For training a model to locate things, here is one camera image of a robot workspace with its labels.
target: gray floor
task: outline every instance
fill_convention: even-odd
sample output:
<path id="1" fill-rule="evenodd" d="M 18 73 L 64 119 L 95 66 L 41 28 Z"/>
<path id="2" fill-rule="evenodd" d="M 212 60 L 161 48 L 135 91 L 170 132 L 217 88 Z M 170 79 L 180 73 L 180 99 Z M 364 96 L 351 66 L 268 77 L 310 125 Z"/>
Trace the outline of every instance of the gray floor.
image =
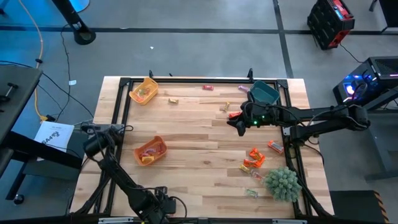
<path id="1" fill-rule="evenodd" d="M 65 24 L 50 0 L 25 1 L 40 26 Z M 279 0 L 285 29 L 306 30 L 306 18 L 315 0 Z M 381 30 L 379 17 L 368 11 L 371 1 L 346 0 L 356 21 L 356 30 Z M 0 25 L 29 26 L 29 18 L 10 1 L 7 17 Z M 272 0 L 95 0 L 80 13 L 90 27 L 133 28 L 220 28 L 277 29 Z M 41 69 L 67 89 L 67 63 L 58 32 L 44 32 L 44 63 Z M 70 56 L 72 95 L 94 112 L 102 79 L 106 75 L 155 75 L 244 77 L 254 69 L 256 77 L 285 78 L 285 67 L 278 34 L 155 34 L 97 33 L 86 46 L 77 45 L 71 33 L 64 33 Z M 312 107 L 334 105 L 331 89 L 358 64 L 341 47 L 322 51 L 311 35 L 286 35 L 295 78 L 304 78 Z M 369 56 L 396 55 L 398 36 L 349 35 L 343 41 L 359 60 Z M 0 31 L 0 60 L 34 65 L 39 52 L 36 32 Z M 40 84 L 61 105 L 67 96 L 47 79 Z M 43 114 L 57 114 L 56 104 L 39 90 Z M 71 101 L 60 122 L 74 124 L 90 119 L 89 114 Z M 34 137 L 39 127 L 32 99 L 14 130 Z M 365 182 L 364 175 L 378 171 L 375 150 L 365 132 L 338 131 L 320 138 L 330 190 L 377 190 L 391 222 L 398 222 L 398 179 Z M 13 162 L 0 179 L 0 198 L 4 198 L 21 165 Z M 1 219 L 63 215 L 75 181 L 28 177 L 19 193 L 24 204 L 0 200 Z"/>

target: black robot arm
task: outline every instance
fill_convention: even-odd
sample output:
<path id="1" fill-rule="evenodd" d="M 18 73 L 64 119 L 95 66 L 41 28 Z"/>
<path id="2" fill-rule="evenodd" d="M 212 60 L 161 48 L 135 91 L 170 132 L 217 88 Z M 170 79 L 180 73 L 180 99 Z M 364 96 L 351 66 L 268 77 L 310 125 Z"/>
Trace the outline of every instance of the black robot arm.
<path id="1" fill-rule="evenodd" d="M 173 214 L 176 210 L 176 201 L 173 197 L 167 195 L 167 187 L 154 187 L 145 188 L 141 185 L 137 185 L 129 176 L 129 174 L 120 166 L 119 162 L 113 155 L 113 153 L 105 154 L 103 149 L 114 151 L 114 146 L 121 141 L 121 134 L 124 128 L 116 129 L 114 126 L 110 126 L 104 131 L 96 131 L 94 126 L 82 127 L 87 133 L 95 133 L 94 136 L 89 138 L 84 144 L 83 148 L 91 160 L 97 162 L 99 168 L 105 171 L 107 178 L 115 181 L 116 185 L 127 195 L 129 205 L 136 215 L 142 220 L 147 220 L 150 224 L 168 224 L 169 219 L 167 214 Z M 103 159 L 97 161 L 94 156 L 97 153 L 101 153 Z M 102 192 L 107 181 L 96 189 L 90 199 L 84 204 L 84 206 L 77 211 L 77 213 L 84 213 L 89 210 L 94 201 L 98 198 L 98 195 Z"/>
<path id="2" fill-rule="evenodd" d="M 282 126 L 290 136 L 290 143 L 302 146 L 311 136 L 350 129 L 363 131 L 370 125 L 367 111 L 357 105 L 338 105 L 328 108 L 298 109 L 295 107 L 270 105 L 246 101 L 241 105 L 242 113 L 230 118 L 227 123 L 243 136 L 246 128 L 251 126 Z M 324 121 L 318 124 L 305 125 L 303 121 Z"/>

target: wooden table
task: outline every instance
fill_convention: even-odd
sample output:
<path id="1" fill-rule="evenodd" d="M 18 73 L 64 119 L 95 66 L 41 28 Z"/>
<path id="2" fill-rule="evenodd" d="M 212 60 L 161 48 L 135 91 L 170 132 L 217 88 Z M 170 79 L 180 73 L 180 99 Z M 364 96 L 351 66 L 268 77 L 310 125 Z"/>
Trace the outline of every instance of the wooden table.
<path id="1" fill-rule="evenodd" d="M 104 78 L 95 123 L 111 122 L 119 79 Z M 288 79 L 288 84 L 292 106 L 309 108 L 304 80 Z M 238 168 L 243 159 L 249 159 L 248 154 L 253 147 L 267 157 L 259 169 L 262 175 L 270 169 L 286 166 L 285 157 L 267 147 L 270 140 L 282 143 L 280 128 L 250 128 L 243 137 L 239 137 L 236 129 L 226 124 L 228 114 L 220 109 L 228 101 L 231 103 L 229 111 L 239 111 L 241 103 L 246 101 L 246 94 L 238 90 L 236 84 L 212 84 L 214 91 L 202 90 L 202 85 L 160 83 L 159 93 L 147 105 L 141 106 L 132 101 L 127 124 L 133 125 L 134 131 L 125 135 L 121 166 L 137 184 L 145 187 L 167 186 L 169 195 L 180 197 L 187 204 L 188 217 L 293 218 L 292 203 L 274 201 L 258 181 Z M 168 103 L 169 98 L 178 99 L 179 104 Z M 168 147 L 167 155 L 151 166 L 138 166 L 133 150 L 155 135 L 164 139 Z M 306 147 L 302 147 L 301 152 L 308 188 L 325 210 L 333 213 L 320 156 Z M 92 194 L 100 173 L 100 168 L 92 161 L 83 168 L 71 212 L 78 210 Z M 259 198 L 246 196 L 245 188 L 257 190 Z M 106 197 L 107 194 L 104 194 L 103 207 Z M 118 187 L 113 203 L 112 216 L 136 216 Z M 299 204 L 305 212 L 302 198 Z M 175 217 L 183 215 L 184 209 L 177 202 Z"/>

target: white paper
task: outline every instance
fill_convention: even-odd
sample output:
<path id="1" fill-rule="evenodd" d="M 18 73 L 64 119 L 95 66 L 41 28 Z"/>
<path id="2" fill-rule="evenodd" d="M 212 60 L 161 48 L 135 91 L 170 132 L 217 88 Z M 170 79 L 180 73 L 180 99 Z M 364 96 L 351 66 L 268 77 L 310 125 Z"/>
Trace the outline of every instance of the white paper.
<path id="1" fill-rule="evenodd" d="M 49 145 L 54 150 L 66 152 L 74 128 L 69 124 L 43 121 L 34 140 Z"/>

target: green succulent plant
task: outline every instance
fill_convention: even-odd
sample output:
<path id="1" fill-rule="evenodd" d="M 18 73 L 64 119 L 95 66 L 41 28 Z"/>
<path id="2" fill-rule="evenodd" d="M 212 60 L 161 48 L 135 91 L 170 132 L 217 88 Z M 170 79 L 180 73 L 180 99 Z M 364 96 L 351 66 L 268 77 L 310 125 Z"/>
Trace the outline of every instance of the green succulent plant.
<path id="1" fill-rule="evenodd" d="M 262 184 L 277 201 L 296 202 L 302 189 L 297 183 L 296 173 L 288 167 L 271 170 Z"/>

